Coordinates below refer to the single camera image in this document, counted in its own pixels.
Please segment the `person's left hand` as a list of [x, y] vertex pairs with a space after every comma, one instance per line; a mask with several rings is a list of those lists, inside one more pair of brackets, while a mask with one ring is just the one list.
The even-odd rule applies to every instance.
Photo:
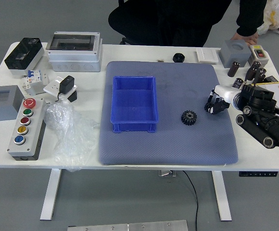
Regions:
[[256, 45], [258, 41], [259, 35], [257, 32], [255, 32], [251, 36], [241, 36], [238, 33], [235, 33], [231, 40], [244, 40], [248, 46], [250, 45]]

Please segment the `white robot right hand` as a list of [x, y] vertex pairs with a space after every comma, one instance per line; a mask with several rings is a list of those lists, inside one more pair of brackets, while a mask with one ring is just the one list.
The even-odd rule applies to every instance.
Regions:
[[217, 85], [212, 89], [204, 109], [213, 115], [228, 109], [230, 105], [239, 110], [238, 101], [240, 94], [241, 91], [237, 88]]

